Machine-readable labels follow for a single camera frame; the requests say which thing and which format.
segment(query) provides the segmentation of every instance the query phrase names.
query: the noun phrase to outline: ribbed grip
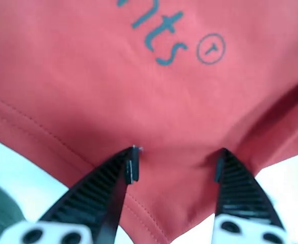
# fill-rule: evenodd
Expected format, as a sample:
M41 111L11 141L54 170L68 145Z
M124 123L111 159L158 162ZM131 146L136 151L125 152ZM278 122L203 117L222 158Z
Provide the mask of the ribbed grip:
M253 175L229 150L218 160L220 190L216 215L228 214L283 228L270 200Z
M127 178L128 171L139 162L134 158L138 154L133 150L138 149L130 147L95 168L60 198L41 220L86 225L92 232L94 243L101 243L96 241L100 231L117 229L127 184L133 181ZM138 177L136 169L131 170ZM113 243L114 239L111 242L109 236L113 231L106 230L104 243Z

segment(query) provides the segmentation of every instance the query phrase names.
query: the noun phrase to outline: blue lettering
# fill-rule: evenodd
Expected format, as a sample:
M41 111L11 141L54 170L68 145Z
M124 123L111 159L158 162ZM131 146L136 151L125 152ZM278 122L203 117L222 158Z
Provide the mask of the blue lettering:
M185 43L176 43L176 44L173 46L173 49L172 49L172 51L171 51L171 57L170 57L169 59L164 60L164 59L158 57L158 58L156 58L155 60L156 60L157 63L160 64L160 65L164 65L164 66L169 65L169 64L171 64L171 63L174 61L175 56L176 56L176 52L177 52L177 50L178 50L179 48L183 48L183 49L187 50L187 46L186 46Z
M117 6L122 7L128 0L118 0ZM132 24L132 27L135 29L139 27L142 23L147 21L149 18L151 18L159 9L159 0L153 0L153 7L145 13L143 16L141 16L137 21L135 21Z
M128 0L118 0L117 6L122 7Z
M152 17L159 9L159 0L153 0L153 7L142 17L140 17L136 22L132 24L132 27L135 29L143 22L147 21L149 18Z
M167 17L167 16L163 16L162 17L162 24L159 25L156 29L154 29L152 32L150 32L146 38L145 38L145 45L147 46L148 49L150 49L151 51L154 51L153 47L152 47L152 40L158 36L160 33L162 33L163 31L165 31L166 29L169 30L170 33L174 33L175 32L175 28L173 27L173 24L179 20L181 17L183 16L183 12L178 12L177 14L175 14L172 17Z

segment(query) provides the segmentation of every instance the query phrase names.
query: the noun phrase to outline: red t-shirt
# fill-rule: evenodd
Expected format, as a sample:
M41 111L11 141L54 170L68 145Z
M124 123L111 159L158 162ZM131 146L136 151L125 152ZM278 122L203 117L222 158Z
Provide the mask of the red t-shirt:
M298 154L298 1L2 0L0 142L68 186L143 146L121 225L170 243L214 210L220 148Z

